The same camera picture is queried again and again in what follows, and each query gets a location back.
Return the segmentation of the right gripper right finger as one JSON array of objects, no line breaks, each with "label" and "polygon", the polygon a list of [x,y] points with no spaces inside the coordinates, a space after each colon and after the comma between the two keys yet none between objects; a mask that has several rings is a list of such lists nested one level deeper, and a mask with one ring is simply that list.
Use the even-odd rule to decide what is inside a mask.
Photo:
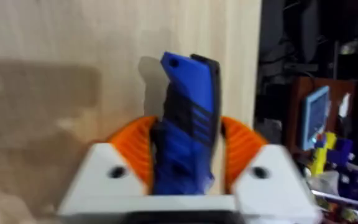
[{"label": "right gripper right finger", "polygon": [[224,190],[244,218],[320,218],[311,190],[288,150],[224,116]]}]

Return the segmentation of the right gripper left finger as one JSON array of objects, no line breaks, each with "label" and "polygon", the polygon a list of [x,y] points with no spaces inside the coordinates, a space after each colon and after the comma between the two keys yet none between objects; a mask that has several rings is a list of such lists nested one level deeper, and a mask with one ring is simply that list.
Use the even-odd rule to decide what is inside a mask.
[{"label": "right gripper left finger", "polygon": [[91,145],[58,213],[94,213],[122,199],[148,195],[154,182],[150,131],[156,116],[137,118]]}]

